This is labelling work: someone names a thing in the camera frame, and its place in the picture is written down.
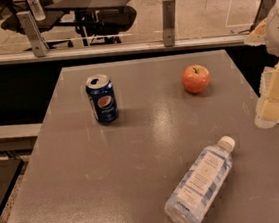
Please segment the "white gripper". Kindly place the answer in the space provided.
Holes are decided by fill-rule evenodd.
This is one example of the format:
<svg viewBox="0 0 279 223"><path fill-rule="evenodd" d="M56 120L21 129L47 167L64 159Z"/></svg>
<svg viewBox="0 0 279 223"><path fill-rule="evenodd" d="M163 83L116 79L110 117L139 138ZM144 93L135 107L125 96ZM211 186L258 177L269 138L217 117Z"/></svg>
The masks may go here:
<svg viewBox="0 0 279 223"><path fill-rule="evenodd" d="M260 46L266 44L269 54L279 57L279 0L244 39L244 44ZM279 121L279 61L274 67L265 67L261 74L259 96L254 123L259 128L273 128Z"/></svg>

